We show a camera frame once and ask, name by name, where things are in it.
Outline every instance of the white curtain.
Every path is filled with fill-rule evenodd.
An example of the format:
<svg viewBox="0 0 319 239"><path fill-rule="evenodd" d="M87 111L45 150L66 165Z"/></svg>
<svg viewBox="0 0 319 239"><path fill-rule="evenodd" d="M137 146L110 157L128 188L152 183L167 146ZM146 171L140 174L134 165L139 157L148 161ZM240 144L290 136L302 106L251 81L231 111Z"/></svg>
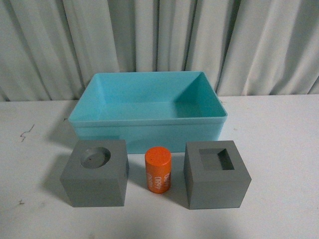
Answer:
<svg viewBox="0 0 319 239"><path fill-rule="evenodd" d="M316 0L0 0L0 101L98 72L204 71L220 96L319 94Z"/></svg>

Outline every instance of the gray block with round hole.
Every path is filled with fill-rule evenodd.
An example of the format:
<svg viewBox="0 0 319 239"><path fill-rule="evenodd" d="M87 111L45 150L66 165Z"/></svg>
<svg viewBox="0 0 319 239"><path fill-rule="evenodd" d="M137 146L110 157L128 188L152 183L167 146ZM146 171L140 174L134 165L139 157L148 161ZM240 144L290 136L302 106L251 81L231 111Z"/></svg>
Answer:
<svg viewBox="0 0 319 239"><path fill-rule="evenodd" d="M187 142L184 177L189 209L239 208L251 182L234 141Z"/></svg>
<svg viewBox="0 0 319 239"><path fill-rule="evenodd" d="M124 206L129 173L125 140L80 140L60 181L73 207Z"/></svg>

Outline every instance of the round hole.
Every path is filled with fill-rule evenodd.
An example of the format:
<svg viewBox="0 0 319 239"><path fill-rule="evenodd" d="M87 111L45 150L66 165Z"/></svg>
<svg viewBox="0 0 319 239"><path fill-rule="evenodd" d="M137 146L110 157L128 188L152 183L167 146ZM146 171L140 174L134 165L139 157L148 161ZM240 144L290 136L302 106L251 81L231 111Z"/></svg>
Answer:
<svg viewBox="0 0 319 239"><path fill-rule="evenodd" d="M111 158L111 153L103 147L89 148L83 153L81 165L85 168L99 168Z"/></svg>

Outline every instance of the gray cube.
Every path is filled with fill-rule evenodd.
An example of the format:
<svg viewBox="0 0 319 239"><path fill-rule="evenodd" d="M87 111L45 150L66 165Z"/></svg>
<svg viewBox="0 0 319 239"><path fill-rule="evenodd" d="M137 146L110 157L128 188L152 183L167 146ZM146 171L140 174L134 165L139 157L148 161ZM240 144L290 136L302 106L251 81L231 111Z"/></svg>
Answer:
<svg viewBox="0 0 319 239"><path fill-rule="evenodd" d="M80 140L60 181L73 207L124 206L129 173L125 140Z"/></svg>
<svg viewBox="0 0 319 239"><path fill-rule="evenodd" d="M234 141L187 142L184 176L189 209L239 208L251 182Z"/></svg>

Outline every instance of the table surface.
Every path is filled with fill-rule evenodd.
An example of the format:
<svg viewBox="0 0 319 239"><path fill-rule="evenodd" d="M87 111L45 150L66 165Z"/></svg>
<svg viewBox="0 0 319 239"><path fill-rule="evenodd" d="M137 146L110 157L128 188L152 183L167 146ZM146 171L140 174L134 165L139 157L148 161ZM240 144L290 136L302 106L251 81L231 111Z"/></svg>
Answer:
<svg viewBox="0 0 319 239"><path fill-rule="evenodd" d="M0 103L0 238L319 238L319 95L220 99L219 139L235 141L252 178L236 209L187 209L184 153L164 194L132 154L124 207L73 208L59 177L76 101Z"/></svg>

